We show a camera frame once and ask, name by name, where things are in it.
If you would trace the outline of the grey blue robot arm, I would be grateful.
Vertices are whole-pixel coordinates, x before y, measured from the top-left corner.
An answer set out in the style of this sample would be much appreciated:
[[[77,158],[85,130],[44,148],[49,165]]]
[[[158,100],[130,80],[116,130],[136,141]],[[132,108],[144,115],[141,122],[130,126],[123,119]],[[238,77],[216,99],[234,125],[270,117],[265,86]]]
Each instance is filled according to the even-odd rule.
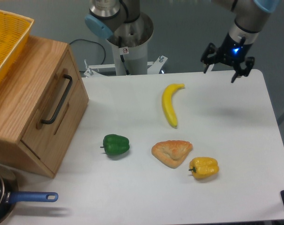
[[[201,56],[205,72],[222,63],[235,71],[232,81],[247,77],[255,58],[247,53],[256,41],[278,0],[215,0],[236,17],[223,43],[208,44]],[[144,75],[148,72],[147,44],[153,35],[152,20],[140,10],[138,0],[92,0],[85,24],[96,36],[106,39],[113,51],[117,75]]]

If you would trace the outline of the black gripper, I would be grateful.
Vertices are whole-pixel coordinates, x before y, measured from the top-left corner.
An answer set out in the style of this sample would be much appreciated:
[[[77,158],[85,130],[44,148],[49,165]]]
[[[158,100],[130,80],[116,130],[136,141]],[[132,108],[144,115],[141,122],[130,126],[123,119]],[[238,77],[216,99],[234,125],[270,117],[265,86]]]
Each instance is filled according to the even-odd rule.
[[[203,72],[206,73],[210,65],[222,63],[233,67],[235,71],[231,83],[242,76],[248,77],[255,64],[255,57],[246,57],[252,45],[246,44],[245,37],[238,38],[238,42],[235,41],[229,33],[219,48],[209,43],[201,56],[201,62],[205,65]],[[243,62],[246,66],[244,69],[240,66]]]

